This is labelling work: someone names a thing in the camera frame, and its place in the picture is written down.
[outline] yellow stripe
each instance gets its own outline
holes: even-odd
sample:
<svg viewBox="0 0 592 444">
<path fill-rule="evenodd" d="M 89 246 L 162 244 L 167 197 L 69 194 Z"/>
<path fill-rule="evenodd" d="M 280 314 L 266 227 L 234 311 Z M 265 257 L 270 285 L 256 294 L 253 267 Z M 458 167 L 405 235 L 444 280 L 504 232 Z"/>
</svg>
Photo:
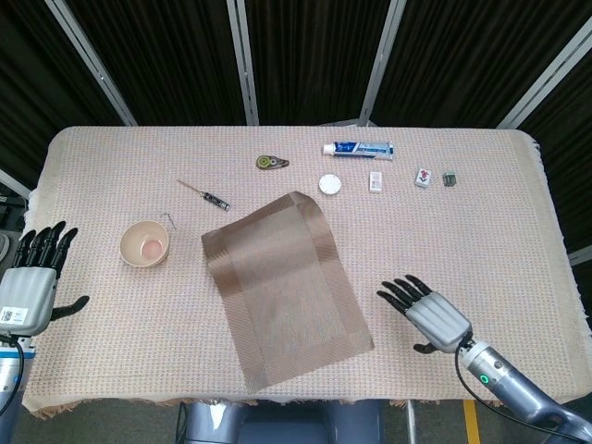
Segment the yellow stripe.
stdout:
<svg viewBox="0 0 592 444">
<path fill-rule="evenodd" d="M 481 444 L 479 438 L 479 427 L 477 426 L 477 410 L 475 401 L 462 401 L 464 408 L 464 422 L 466 423 L 466 442 L 467 444 Z"/>
</svg>

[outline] small cup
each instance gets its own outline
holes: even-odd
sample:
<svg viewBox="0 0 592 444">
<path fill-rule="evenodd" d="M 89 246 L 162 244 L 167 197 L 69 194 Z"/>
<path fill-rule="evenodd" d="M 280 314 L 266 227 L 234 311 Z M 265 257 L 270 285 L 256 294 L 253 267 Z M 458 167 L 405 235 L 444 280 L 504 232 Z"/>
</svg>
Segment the small cup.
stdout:
<svg viewBox="0 0 592 444">
<path fill-rule="evenodd" d="M 143 220 L 126 229 L 119 252 L 132 266 L 148 267 L 163 262 L 168 255 L 167 229 L 153 220 Z"/>
</svg>

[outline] black cable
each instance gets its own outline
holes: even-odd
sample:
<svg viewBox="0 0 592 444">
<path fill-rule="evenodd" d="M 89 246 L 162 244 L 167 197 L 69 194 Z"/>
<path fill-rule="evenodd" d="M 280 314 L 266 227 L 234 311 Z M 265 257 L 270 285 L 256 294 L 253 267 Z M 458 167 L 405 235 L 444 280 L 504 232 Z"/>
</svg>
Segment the black cable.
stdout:
<svg viewBox="0 0 592 444">
<path fill-rule="evenodd" d="M 10 347 L 16 347 L 18 350 L 18 379 L 17 383 L 15 384 L 15 387 L 12 389 L 12 392 L 8 397 L 8 401 L 6 401 L 6 403 L 2 407 L 2 410 L 0 410 L 0 416 L 2 416 L 6 412 L 6 410 L 8 410 L 8 407 L 10 407 L 12 400 L 14 400 L 15 396 L 17 396 L 17 392 L 19 391 L 20 387 L 20 380 L 22 379 L 22 373 L 25 369 L 25 353 L 23 352 L 22 347 L 19 344 L 19 340 L 11 339 L 11 341 L 8 342 L 8 345 Z"/>
<path fill-rule="evenodd" d="M 489 404 L 487 404 L 485 401 L 483 401 L 474 391 L 472 391 L 469 388 L 469 386 L 467 386 L 466 382 L 464 382 L 463 376 L 461 375 L 461 369 L 459 367 L 459 353 L 461 351 L 461 347 L 466 345 L 467 340 L 468 340 L 468 338 L 461 340 L 458 347 L 456 348 L 456 352 L 454 353 L 454 368 L 456 368 L 456 376 L 461 381 L 461 384 L 464 387 L 464 389 L 466 391 L 468 391 L 471 394 L 471 396 L 473 396 L 473 398 L 475 398 L 481 405 L 487 407 L 490 411 L 495 412 L 495 413 L 503 416 L 504 418 L 509 419 L 510 421 L 513 421 L 514 423 L 518 423 L 522 426 L 532 428 L 532 429 L 537 430 L 539 432 L 548 433 L 550 435 L 555 435 L 557 437 L 567 438 L 567 439 L 570 439 L 575 442 L 586 443 L 583 439 L 576 438 L 576 437 L 573 437 L 571 435 L 567 435 L 562 432 L 556 432 L 555 430 L 550 430 L 545 427 L 539 427 L 538 425 L 528 424 L 527 422 L 522 421 L 521 419 L 515 418 L 513 416 L 509 416 L 508 414 L 501 412 L 500 410 L 498 410 L 494 407 L 491 407 Z"/>
<path fill-rule="evenodd" d="M 183 422 L 181 423 L 181 412 L 183 412 Z M 175 444 L 185 444 L 187 434 L 187 404 L 179 403 L 179 412 L 177 413 L 177 428 L 175 432 Z"/>
</svg>

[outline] robotic arm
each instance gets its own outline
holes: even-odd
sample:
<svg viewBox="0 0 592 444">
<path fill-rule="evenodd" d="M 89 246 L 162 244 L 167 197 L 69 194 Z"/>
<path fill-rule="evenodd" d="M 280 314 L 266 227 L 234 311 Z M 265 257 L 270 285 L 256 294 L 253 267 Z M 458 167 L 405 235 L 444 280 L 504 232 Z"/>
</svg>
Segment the robotic arm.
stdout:
<svg viewBox="0 0 592 444">
<path fill-rule="evenodd" d="M 89 301 L 78 298 L 72 305 L 54 308 L 57 281 L 66 262 L 70 243 L 78 233 L 67 232 L 60 222 L 39 233 L 30 231 L 17 247 L 12 264 L 0 282 L 0 442 L 10 442 L 19 418 L 19 406 L 35 357 L 33 336 L 51 321 L 74 315 Z"/>
<path fill-rule="evenodd" d="M 425 354 L 435 351 L 454 353 L 457 376 L 471 395 L 481 401 L 464 383 L 459 358 L 515 417 L 484 403 L 486 407 L 514 422 L 549 433 L 551 436 L 545 443 L 592 442 L 592 424 L 550 398 L 487 343 L 473 339 L 471 322 L 444 296 L 432 291 L 417 277 L 405 277 L 409 282 L 403 279 L 394 279 L 394 283 L 382 282 L 389 292 L 380 290 L 377 294 L 429 340 L 426 345 L 415 344 L 414 350 Z M 549 421 L 556 424 L 554 430 L 540 426 Z"/>
</svg>

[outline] table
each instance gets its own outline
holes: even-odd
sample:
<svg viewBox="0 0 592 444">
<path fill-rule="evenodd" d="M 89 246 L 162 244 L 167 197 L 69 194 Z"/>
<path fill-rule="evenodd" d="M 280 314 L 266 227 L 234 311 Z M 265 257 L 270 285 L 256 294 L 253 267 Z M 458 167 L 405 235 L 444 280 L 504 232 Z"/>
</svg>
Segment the table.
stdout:
<svg viewBox="0 0 592 444">
<path fill-rule="evenodd" d="M 322 156 L 333 141 L 394 142 L 393 162 Z M 255 167 L 259 154 L 290 160 Z M 428 189 L 417 169 L 433 173 Z M 441 175 L 458 183 L 445 188 Z M 370 171 L 383 191 L 368 191 Z M 340 177 L 325 196 L 318 180 Z M 231 205 L 227 213 L 181 179 Z M 277 197 L 301 191 L 327 217 L 376 348 L 266 388 L 246 391 L 201 236 Z M 164 213 L 169 213 L 173 229 Z M 167 226 L 170 255 L 152 269 L 118 257 L 126 227 Z M 375 295 L 413 273 L 448 297 L 492 344 L 558 401 L 592 389 L 592 340 L 536 143 L 515 130 L 354 127 L 70 128 L 49 146 L 27 229 L 78 227 L 56 304 L 88 294 L 79 314 L 38 339 L 24 405 L 39 414 L 99 398 L 463 399 L 450 355 Z M 491 396 L 478 388 L 486 399 Z"/>
</svg>

